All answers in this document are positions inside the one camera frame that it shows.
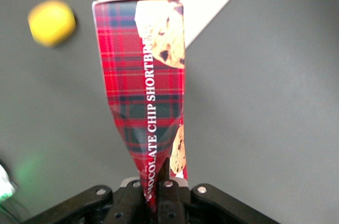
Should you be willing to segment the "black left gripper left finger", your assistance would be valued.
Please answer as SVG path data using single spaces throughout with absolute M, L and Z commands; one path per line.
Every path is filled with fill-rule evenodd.
M 24 223 L 145 223 L 144 196 L 139 180 L 129 178 L 115 192 L 96 185 Z

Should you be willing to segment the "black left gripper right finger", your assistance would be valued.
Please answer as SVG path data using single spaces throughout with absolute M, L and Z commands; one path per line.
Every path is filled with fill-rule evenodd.
M 249 205 L 207 183 L 192 189 L 170 177 L 170 159 L 159 172 L 157 223 L 277 223 Z

